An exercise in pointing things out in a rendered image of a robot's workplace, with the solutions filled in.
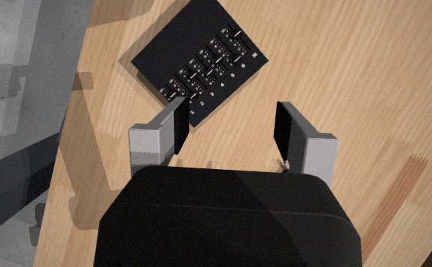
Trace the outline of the black lighting desk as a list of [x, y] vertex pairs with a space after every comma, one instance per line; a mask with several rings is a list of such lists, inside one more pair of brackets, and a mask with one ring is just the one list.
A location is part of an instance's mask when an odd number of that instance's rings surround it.
[[169, 102], [189, 97], [195, 128], [268, 61], [218, 0], [191, 0], [131, 63]]

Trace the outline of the black screwdriver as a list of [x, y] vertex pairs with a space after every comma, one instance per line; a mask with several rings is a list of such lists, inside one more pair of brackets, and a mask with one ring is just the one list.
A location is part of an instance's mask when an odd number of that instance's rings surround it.
[[293, 174], [293, 172], [292, 172], [292, 170], [291, 170], [291, 167], [288, 166], [288, 164], [287, 164], [286, 161], [284, 161], [284, 165], [285, 165], [285, 167], [286, 167], [286, 170], [284, 170], [283, 173], [290, 173], [290, 174]]

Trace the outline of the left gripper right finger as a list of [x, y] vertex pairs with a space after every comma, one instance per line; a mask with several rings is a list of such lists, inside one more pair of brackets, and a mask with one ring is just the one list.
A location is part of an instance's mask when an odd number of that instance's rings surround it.
[[339, 140], [319, 133], [291, 102], [277, 102], [274, 140], [294, 174], [319, 177], [331, 187]]

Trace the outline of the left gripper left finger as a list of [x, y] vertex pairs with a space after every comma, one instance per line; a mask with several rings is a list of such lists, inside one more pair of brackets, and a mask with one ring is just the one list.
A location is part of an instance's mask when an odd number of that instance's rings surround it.
[[177, 96], [148, 124], [128, 129], [131, 177], [146, 166], [168, 166], [189, 135], [189, 97]]

